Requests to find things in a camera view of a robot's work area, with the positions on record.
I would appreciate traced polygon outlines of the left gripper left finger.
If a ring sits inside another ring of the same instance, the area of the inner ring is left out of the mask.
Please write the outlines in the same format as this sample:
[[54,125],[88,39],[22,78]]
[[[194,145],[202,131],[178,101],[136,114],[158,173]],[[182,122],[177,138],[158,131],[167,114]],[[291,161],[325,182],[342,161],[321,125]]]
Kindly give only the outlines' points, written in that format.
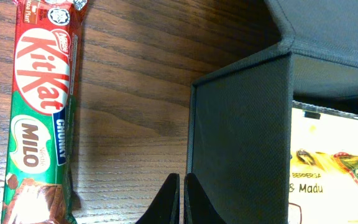
[[136,224],[179,224],[180,175],[171,173]]

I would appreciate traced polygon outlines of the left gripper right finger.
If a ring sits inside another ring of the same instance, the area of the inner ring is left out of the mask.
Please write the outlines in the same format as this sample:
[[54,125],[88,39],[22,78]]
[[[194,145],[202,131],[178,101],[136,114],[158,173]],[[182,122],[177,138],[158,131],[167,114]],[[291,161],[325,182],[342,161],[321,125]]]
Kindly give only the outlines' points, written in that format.
[[183,218],[185,224],[226,224],[214,209],[194,173],[185,177]]

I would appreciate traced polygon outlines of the dark green box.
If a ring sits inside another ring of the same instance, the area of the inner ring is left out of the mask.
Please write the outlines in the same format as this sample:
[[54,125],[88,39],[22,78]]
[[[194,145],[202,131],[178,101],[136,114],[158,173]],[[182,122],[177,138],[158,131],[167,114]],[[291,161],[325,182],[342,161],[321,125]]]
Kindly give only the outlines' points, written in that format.
[[191,86],[187,176],[226,223],[286,223],[293,100],[358,114],[358,1],[243,1],[270,47]]

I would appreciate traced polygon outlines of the yellow snack bag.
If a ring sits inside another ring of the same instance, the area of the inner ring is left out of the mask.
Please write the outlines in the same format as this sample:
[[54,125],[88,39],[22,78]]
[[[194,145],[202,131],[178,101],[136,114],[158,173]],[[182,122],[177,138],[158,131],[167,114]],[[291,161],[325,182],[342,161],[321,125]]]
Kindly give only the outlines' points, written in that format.
[[293,102],[289,223],[358,223],[358,114]]

